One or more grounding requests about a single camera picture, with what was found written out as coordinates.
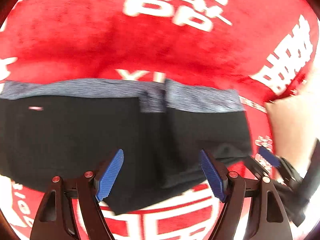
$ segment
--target black fabric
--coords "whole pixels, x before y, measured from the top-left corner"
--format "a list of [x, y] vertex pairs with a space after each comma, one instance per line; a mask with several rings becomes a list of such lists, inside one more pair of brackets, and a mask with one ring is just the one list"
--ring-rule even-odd
[[[0, 173], [45, 191], [53, 176], [80, 176], [121, 148], [124, 164], [104, 201], [115, 214], [141, 209], [205, 180], [197, 157], [201, 141], [220, 145], [214, 154], [226, 164], [247, 156], [243, 144], [250, 142], [229, 138], [248, 139], [238, 134], [247, 132], [243, 112], [205, 115], [141, 113], [138, 98], [0, 99]], [[223, 122], [228, 128], [219, 128]], [[221, 148], [222, 141], [227, 145]]]

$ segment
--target gray waistband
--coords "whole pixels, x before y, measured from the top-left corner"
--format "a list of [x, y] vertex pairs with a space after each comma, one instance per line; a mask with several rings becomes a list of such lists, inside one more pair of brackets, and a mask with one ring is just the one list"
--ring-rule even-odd
[[161, 113], [164, 111], [163, 89], [163, 83], [97, 78], [74, 79], [45, 85], [7, 81], [0, 98], [10, 100], [34, 96], [139, 98], [143, 113]]
[[166, 80], [166, 106], [194, 113], [229, 113], [244, 111], [236, 90], [218, 90], [204, 86], [186, 86]]
[[82, 98], [137, 97], [143, 113], [162, 113], [165, 111], [165, 106], [194, 113], [244, 111], [239, 95], [235, 90], [187, 86], [172, 80], [166, 80], [163, 84], [84, 78], [45, 85], [7, 81], [0, 98], [15, 100], [45, 95]]

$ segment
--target small label tag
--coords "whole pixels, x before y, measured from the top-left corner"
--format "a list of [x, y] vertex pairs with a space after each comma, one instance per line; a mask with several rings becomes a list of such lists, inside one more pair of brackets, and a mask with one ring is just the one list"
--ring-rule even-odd
[[29, 106], [30, 110], [35, 110], [35, 111], [43, 111], [42, 106]]

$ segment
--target textured blue rubber pad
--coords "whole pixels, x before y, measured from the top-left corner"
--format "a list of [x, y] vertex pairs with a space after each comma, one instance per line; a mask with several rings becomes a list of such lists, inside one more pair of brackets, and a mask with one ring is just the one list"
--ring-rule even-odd
[[122, 167], [124, 160], [123, 150], [118, 150], [116, 155], [113, 157], [110, 165], [103, 173], [102, 178], [99, 180], [99, 186], [97, 189], [96, 198], [100, 202], [103, 198], [107, 197], [110, 190], [118, 176], [118, 173]]
[[272, 166], [279, 167], [280, 161], [276, 156], [274, 156], [267, 148], [260, 146], [259, 147], [259, 154]]
[[201, 168], [209, 182], [214, 196], [224, 203], [227, 195], [223, 192], [222, 179], [220, 178], [217, 170], [212, 165], [209, 157], [207, 156], [204, 150], [200, 151], [200, 161]]

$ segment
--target clothing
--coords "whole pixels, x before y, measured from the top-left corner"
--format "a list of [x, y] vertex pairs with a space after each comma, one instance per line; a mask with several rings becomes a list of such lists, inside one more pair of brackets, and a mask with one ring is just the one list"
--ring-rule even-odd
[[121, 148], [124, 165], [105, 199], [116, 214], [203, 182], [202, 147], [222, 147], [212, 152], [229, 165], [251, 155], [244, 108], [234, 90], [170, 80], [78, 79], [48, 85], [7, 82], [0, 97], [10, 99], [0, 101], [2, 159], [9, 159], [0, 173], [45, 191], [53, 176], [78, 177]]

